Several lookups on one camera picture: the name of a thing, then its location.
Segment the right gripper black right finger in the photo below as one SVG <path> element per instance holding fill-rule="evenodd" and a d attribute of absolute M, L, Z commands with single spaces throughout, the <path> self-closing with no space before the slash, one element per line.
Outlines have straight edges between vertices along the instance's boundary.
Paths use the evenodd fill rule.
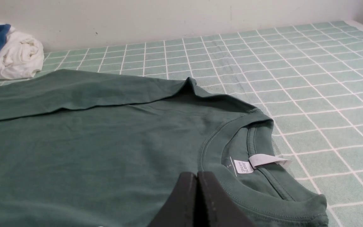
<path fill-rule="evenodd" d="M 197 173 L 198 227 L 255 227 L 232 201 L 213 172 Z"/>

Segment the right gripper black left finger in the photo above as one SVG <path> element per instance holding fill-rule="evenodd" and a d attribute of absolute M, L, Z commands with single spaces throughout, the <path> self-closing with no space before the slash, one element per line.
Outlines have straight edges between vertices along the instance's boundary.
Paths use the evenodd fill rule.
<path fill-rule="evenodd" d="M 173 191 L 149 227 L 193 227 L 197 177 L 192 172 L 182 172 Z"/>

